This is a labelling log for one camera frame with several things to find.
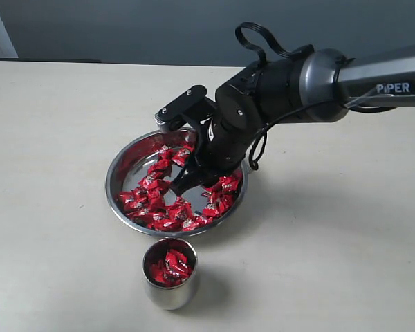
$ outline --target robotic arm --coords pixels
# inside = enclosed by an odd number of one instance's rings
[[[243,28],[262,35],[282,59],[268,62],[265,52],[243,36]],[[288,52],[254,23],[241,24],[235,35],[259,61],[222,84],[215,102],[197,85],[155,115],[163,132],[186,123],[197,132],[194,153],[172,182],[177,195],[231,174],[252,144],[249,162],[257,169],[263,150],[255,159],[253,154],[261,139],[264,148],[266,133],[275,124],[335,122],[349,110],[378,113],[415,107],[415,46],[348,59],[333,49],[315,52],[311,45]]]

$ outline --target bowl rim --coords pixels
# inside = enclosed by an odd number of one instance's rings
[[[147,255],[147,253],[154,247],[154,246],[156,246],[157,244],[159,244],[160,242],[164,242],[164,241],[169,241],[169,240],[177,240],[177,241],[182,241],[182,242],[184,242],[184,244],[186,244],[191,250],[192,250],[192,252],[194,253],[194,257],[195,257],[195,263],[194,263],[194,269],[193,269],[193,271],[192,271],[192,273],[191,273],[191,275],[185,280],[185,281],[183,281],[181,284],[179,284],[179,285],[177,285],[177,286],[172,286],[172,287],[164,287],[164,286],[159,286],[159,285],[157,285],[157,284],[155,284],[155,283],[153,283],[148,277],[147,277],[147,275],[146,275],[146,271],[145,271],[145,262],[146,262],[146,255]],[[192,244],[190,244],[189,242],[187,242],[186,240],[184,240],[184,239],[180,239],[180,238],[178,238],[178,237],[165,237],[164,239],[160,239],[160,240],[158,240],[157,242],[154,242],[153,244],[151,244],[150,245],[150,247],[148,247],[148,249],[146,250],[146,252],[145,252],[145,254],[143,255],[143,260],[142,260],[142,271],[143,271],[143,275],[145,276],[145,279],[147,280],[147,283],[148,284],[150,284],[150,285],[152,285],[153,287],[155,287],[155,288],[159,288],[159,289],[165,289],[165,290],[172,290],[172,289],[175,289],[175,288],[179,288],[179,287],[181,287],[181,286],[184,286],[184,285],[186,285],[190,280],[192,280],[192,279],[194,279],[195,278],[195,274],[197,273],[197,267],[198,267],[198,265],[199,265],[199,257],[198,257],[198,255],[196,254],[196,251],[195,251],[195,249],[194,249],[194,246],[192,245]]]
[[[180,128],[179,131],[195,132],[195,130],[193,128],[189,128],[189,127]],[[161,130],[151,131],[150,133],[146,133],[145,135],[142,135],[139,138],[131,141],[120,152],[118,152],[116,157],[112,160],[112,162],[111,162],[111,164],[108,168],[108,171],[106,173],[106,180],[105,180],[104,187],[105,187],[105,192],[106,192],[106,199],[107,199],[109,207],[111,208],[113,213],[124,224],[128,225],[130,228],[133,228],[134,230],[137,230],[138,232],[141,232],[143,234],[148,234],[148,235],[151,235],[151,236],[154,236],[154,237],[164,237],[164,238],[179,238],[179,237],[190,237],[190,236],[193,236],[193,235],[198,235],[198,234],[204,233],[204,232],[210,230],[211,228],[213,228],[215,226],[218,226],[219,224],[223,223],[224,220],[227,219],[227,217],[230,216],[232,213],[234,213],[234,211],[239,207],[239,205],[241,204],[241,202],[243,200],[244,194],[246,193],[246,191],[248,189],[248,172],[247,172],[246,162],[244,161],[244,159],[240,163],[241,173],[243,174],[243,178],[242,178],[242,182],[241,182],[241,190],[240,190],[240,193],[239,193],[237,199],[235,200],[234,204],[223,216],[221,216],[220,218],[214,220],[209,225],[204,226],[202,228],[197,228],[195,230],[190,230],[190,231],[187,231],[187,232],[183,232],[183,231],[180,231],[180,232],[159,232],[157,230],[150,230],[149,228],[142,227],[141,225],[138,225],[137,223],[134,223],[132,220],[128,219],[125,216],[125,214],[118,208],[118,206],[116,204],[116,201],[112,197],[112,193],[111,193],[111,176],[115,171],[115,168],[116,168],[116,165],[117,165],[118,161],[125,154],[125,152],[128,149],[130,149],[133,145],[140,142],[141,140],[144,140],[145,138],[157,135],[159,133],[163,133],[163,132]]]

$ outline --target stainless steel cup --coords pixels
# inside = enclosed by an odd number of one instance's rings
[[[187,263],[193,272],[182,284],[175,287],[163,287],[149,275],[151,264],[164,259],[166,252],[177,249],[187,257]],[[197,256],[194,248],[182,239],[161,239],[153,244],[143,257],[143,273],[145,275],[145,290],[149,299],[157,306],[166,310],[175,310],[187,304],[199,288],[200,279],[197,273]]]

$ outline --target cup rim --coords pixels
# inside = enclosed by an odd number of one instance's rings
[[[158,243],[160,243],[160,242],[164,242],[164,241],[169,241],[169,240],[177,240],[177,241],[181,241],[181,242],[184,242],[184,244],[186,244],[187,246],[189,246],[189,248],[192,250],[192,252],[194,253],[194,257],[195,257],[195,263],[194,263],[194,270],[192,271],[192,273],[191,273],[191,275],[185,280],[185,281],[183,281],[181,284],[179,284],[179,285],[177,285],[177,286],[172,286],[172,287],[164,287],[164,286],[159,286],[159,285],[157,285],[157,284],[155,284],[155,283],[153,283],[149,278],[148,278],[148,276],[147,276],[147,274],[146,274],[146,271],[145,271],[145,261],[146,261],[146,256],[147,256],[147,253],[156,245],[156,244],[158,244]],[[147,280],[147,282],[149,283],[149,284],[151,284],[153,287],[156,287],[156,288],[160,288],[160,289],[166,289],[166,290],[171,290],[171,289],[176,289],[176,288],[179,288],[179,287],[181,287],[181,286],[183,286],[183,285],[185,285],[186,283],[188,283],[189,282],[189,280],[191,280],[191,279],[193,279],[194,278],[194,276],[195,276],[195,274],[196,274],[196,268],[197,268],[197,266],[198,266],[198,264],[199,264],[199,258],[198,258],[198,256],[197,256],[197,254],[196,254],[196,251],[195,251],[195,249],[194,249],[194,247],[192,246],[192,244],[190,244],[189,242],[187,242],[186,240],[183,240],[183,239],[180,239],[180,238],[178,238],[178,237],[165,237],[164,239],[160,239],[160,240],[158,240],[157,242],[155,242],[154,244],[152,244],[147,250],[146,250],[146,252],[145,252],[145,254],[143,255],[143,260],[142,260],[142,271],[143,271],[143,275],[145,276],[145,279]]]

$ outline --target table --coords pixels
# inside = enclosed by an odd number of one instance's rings
[[[194,301],[146,298],[155,239],[110,211],[107,167],[238,70],[0,62],[0,331],[415,331],[415,109],[273,128],[242,206],[190,239]]]

